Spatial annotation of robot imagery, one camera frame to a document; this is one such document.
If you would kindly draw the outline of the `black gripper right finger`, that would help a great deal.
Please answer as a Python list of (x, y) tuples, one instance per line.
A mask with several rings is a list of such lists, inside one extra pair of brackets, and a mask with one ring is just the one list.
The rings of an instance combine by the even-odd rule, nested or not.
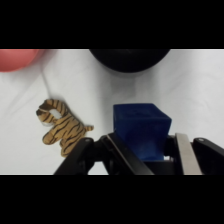
[(224, 149), (206, 138), (167, 136), (164, 155), (171, 158), (176, 175), (224, 175)]

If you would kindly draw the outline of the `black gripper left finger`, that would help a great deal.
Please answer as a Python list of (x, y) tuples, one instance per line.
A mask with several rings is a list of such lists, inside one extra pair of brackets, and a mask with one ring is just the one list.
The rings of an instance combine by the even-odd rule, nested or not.
[(104, 135), (97, 141), (83, 138), (55, 175), (88, 175), (96, 162), (103, 163), (108, 175), (153, 175), (115, 133)]

